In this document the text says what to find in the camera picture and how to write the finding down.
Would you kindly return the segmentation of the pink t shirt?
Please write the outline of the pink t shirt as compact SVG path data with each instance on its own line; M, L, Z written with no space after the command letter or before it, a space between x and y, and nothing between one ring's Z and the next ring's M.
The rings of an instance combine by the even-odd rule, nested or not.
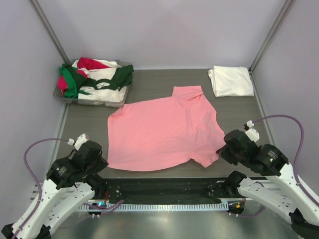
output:
M224 131L201 86L174 87L172 95L126 104L108 117L108 164L126 171L157 171L194 160L218 160Z

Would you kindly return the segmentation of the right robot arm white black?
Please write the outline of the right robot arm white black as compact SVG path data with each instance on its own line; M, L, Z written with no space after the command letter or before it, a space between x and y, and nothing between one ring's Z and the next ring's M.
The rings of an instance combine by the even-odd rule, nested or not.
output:
M217 154L230 164L242 164L264 176L270 185L262 187L245 174L233 171L221 186L221 194L248 197L281 216L304 239L319 237L319 196L301 178L287 157L275 146L258 146L259 133L233 130Z

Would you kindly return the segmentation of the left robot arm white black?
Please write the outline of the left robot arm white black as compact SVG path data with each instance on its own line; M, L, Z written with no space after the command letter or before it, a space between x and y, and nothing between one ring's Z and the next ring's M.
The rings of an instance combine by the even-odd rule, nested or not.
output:
M104 188L98 173L107 166L102 147L93 141L75 145L71 154L56 159L27 211L14 224L5 225L7 239L49 239L80 205Z

